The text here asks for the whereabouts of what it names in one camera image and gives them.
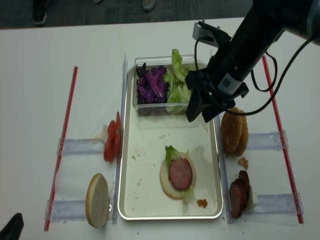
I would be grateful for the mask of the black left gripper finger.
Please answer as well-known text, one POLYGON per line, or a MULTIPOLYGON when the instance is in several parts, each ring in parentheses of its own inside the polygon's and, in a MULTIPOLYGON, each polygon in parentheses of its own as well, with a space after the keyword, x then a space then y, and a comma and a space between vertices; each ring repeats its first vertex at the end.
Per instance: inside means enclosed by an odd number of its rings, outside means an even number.
POLYGON ((24 228, 22 214, 16 213, 0 231, 0 240, 19 240, 24 228))

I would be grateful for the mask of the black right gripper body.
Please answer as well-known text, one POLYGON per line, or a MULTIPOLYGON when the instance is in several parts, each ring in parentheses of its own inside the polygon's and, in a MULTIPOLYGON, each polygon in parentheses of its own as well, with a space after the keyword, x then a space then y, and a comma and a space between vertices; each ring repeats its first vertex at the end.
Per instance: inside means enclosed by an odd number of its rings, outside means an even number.
POLYGON ((194 61, 195 70, 186 78, 188 88, 199 89, 207 98, 209 106, 219 107, 238 97, 245 97, 249 92, 244 83, 249 74, 248 50, 245 48, 218 49, 211 56, 205 68, 199 68, 199 62, 194 61))

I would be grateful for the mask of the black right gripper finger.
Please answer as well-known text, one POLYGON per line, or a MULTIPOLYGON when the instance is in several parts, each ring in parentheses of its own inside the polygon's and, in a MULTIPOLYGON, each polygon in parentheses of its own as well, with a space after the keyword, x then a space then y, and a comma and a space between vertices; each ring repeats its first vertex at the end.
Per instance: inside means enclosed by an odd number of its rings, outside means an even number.
POLYGON ((227 104, 218 106, 216 104, 211 104, 208 107, 205 107, 202 111, 202 117, 204 121, 207 123, 218 116, 220 113, 224 112, 225 110, 229 110, 236 105, 235 101, 229 101, 227 104))
POLYGON ((188 121, 193 122, 208 106, 208 99, 202 95, 201 91, 197 88, 193 89, 185 112, 188 121))

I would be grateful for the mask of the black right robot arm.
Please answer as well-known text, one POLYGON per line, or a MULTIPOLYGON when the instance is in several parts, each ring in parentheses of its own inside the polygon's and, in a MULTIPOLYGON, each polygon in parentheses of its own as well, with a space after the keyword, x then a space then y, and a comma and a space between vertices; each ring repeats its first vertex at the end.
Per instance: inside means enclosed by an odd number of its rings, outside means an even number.
POLYGON ((320 43, 320 3, 317 0, 255 0, 233 36, 219 28, 196 22, 197 43, 217 48, 207 67, 190 71, 185 79, 191 97, 185 112, 188 121, 202 115, 206 122, 230 112, 235 98, 244 97, 244 80, 269 47, 284 32, 320 43))

